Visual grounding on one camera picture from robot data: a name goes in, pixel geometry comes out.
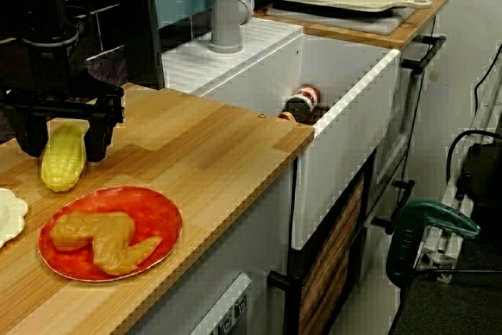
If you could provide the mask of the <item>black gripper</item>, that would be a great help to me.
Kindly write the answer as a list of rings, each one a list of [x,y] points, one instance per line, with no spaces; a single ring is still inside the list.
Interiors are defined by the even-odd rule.
[[[86,120],[89,162],[106,157],[114,127],[124,120],[123,89],[94,78],[82,46],[1,42],[1,109],[22,151],[39,158],[49,118]]]

